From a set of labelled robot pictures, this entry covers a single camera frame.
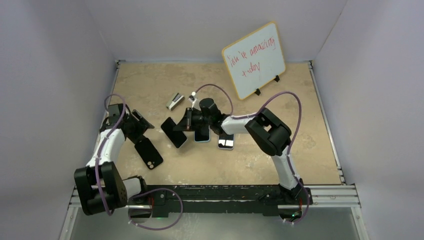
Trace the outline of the black phone with grey edge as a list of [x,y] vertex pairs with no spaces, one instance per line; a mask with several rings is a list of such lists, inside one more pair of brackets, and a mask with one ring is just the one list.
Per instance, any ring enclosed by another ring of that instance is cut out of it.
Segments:
[[174,127],[177,124],[175,121],[168,117],[160,126],[161,130],[165,133],[167,138],[172,142],[175,148],[179,149],[188,140],[188,137],[183,131],[176,131]]

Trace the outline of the black phone case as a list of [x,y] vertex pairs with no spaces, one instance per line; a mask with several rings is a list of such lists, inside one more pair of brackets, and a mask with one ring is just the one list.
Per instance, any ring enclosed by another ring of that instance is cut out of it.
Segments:
[[134,145],[135,150],[141,157],[149,170],[153,170],[164,162],[163,157],[155,148],[153,143],[146,137],[143,137]]

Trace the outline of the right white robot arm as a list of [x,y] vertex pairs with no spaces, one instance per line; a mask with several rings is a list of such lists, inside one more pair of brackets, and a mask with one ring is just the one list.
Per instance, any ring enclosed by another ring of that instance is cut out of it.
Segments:
[[263,107],[251,115],[233,116],[222,113],[212,98],[204,98],[199,102],[199,108],[185,109],[173,131],[194,132],[203,127],[208,127],[220,137],[249,134],[258,147],[271,157],[282,200],[292,204],[300,198],[303,184],[290,156],[294,140],[292,131],[269,109]]

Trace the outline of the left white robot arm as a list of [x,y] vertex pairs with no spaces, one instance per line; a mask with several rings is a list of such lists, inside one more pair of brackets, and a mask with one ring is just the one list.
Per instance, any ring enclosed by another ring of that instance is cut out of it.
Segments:
[[151,146],[144,133],[153,129],[153,125],[125,103],[109,105],[108,113],[99,130],[99,143],[93,156],[73,175],[81,208],[87,216],[102,212],[111,215],[115,209],[124,207],[129,198],[138,205],[149,199],[143,178],[122,179],[115,162],[126,139],[136,149],[143,143]]

